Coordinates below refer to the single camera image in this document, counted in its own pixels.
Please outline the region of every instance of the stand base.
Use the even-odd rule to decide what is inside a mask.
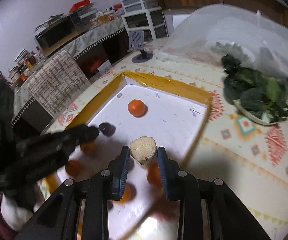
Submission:
[[[133,63],[142,63],[142,62],[150,60],[151,58],[153,58],[152,53],[147,53],[145,58],[142,58],[142,54],[139,54],[139,55],[136,55],[135,57],[132,58],[132,62]]]

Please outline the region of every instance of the red box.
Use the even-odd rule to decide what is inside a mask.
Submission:
[[[91,3],[90,0],[80,1],[80,2],[78,2],[78,3],[76,3],[76,4],[74,4],[74,5],[72,6],[72,8],[69,10],[69,13],[72,13],[72,12],[74,12],[75,10],[81,8],[82,6],[87,5],[87,4],[90,4],[90,3]]]

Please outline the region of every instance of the metal bolt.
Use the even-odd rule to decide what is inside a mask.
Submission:
[[[64,181],[65,186],[71,186],[73,183],[74,183],[74,180],[72,180],[72,179],[67,179]]]
[[[109,171],[109,170],[103,170],[102,172],[101,172],[101,175],[103,176],[103,177],[107,177],[107,176],[109,176],[111,174],[111,172]]]
[[[179,171],[177,173],[177,175],[180,176],[180,177],[186,177],[187,176],[187,172],[186,171]]]
[[[214,182],[217,186],[221,186],[224,184],[224,182],[221,179],[215,179]]]

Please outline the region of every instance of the leafy green vegetable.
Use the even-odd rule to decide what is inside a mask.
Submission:
[[[222,64],[228,74],[224,80],[224,93],[228,99],[239,99],[243,108],[269,122],[288,118],[288,78],[266,76],[241,67],[241,62],[229,54],[222,57]]]

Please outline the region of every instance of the microwave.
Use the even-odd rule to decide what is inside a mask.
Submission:
[[[85,30],[85,26],[74,24],[71,15],[67,15],[40,28],[34,39],[47,57]]]

